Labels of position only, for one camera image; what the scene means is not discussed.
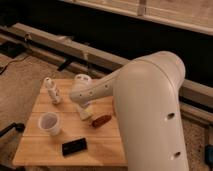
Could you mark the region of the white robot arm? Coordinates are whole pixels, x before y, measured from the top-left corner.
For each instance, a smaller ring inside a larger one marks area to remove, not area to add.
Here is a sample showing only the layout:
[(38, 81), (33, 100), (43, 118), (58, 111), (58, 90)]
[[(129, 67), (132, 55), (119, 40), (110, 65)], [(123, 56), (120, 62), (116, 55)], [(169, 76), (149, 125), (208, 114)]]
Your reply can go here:
[(113, 98), (128, 171), (189, 171), (178, 96), (184, 78), (182, 60), (160, 51), (95, 82), (77, 75), (70, 99), (85, 107)]

